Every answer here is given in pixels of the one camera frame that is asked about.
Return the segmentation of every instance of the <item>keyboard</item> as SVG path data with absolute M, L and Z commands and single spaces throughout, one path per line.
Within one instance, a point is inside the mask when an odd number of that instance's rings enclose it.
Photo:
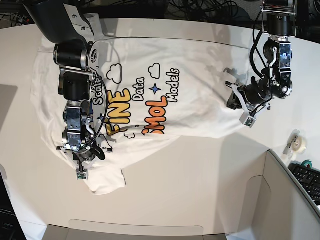
M 315 204 L 319 206 L 320 171 L 296 163 L 291 163 L 288 168 L 301 184 L 301 186 L 306 190 Z

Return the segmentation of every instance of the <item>white table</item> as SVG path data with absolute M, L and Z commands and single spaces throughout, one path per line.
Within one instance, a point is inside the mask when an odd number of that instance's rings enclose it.
M 251 29 L 226 25 L 159 19 L 105 22 L 110 31 L 116 26 L 118 37 L 194 39 L 246 48 L 253 43 Z M 281 155 L 294 129 L 303 131 L 309 141 L 307 152 L 297 160 L 311 159 L 320 169 L 320 45 L 291 39 L 293 93 L 285 100 L 273 100 L 271 111 L 263 113 L 252 129 L 246 127 L 221 139 L 181 137 L 126 168 L 126 188 L 94 196 L 40 139 L 30 89 L 41 37 L 35 25 L 0 30 L 0 84 L 18 87 L 0 132 L 0 164 L 16 215 L 33 239 L 41 239 L 46 225 L 69 227 L 71 219 L 202 226 L 205 235 L 236 232 L 247 181 L 262 174 L 261 155 L 268 148 Z M 266 40 L 267 36 L 261 38 L 260 49 Z

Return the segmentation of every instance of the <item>star graphic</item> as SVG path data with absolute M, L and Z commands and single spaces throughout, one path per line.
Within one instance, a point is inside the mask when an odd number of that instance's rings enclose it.
M 161 90 L 160 88 L 157 88 L 157 84 L 154 84 L 154 86 L 152 88 L 149 88 L 149 89 L 152 90 L 154 94 L 156 94 L 157 91 Z
M 101 122 L 104 119 L 104 116 L 102 115 L 102 113 L 100 113 L 100 117 L 97 117 L 97 119 L 99 119 Z

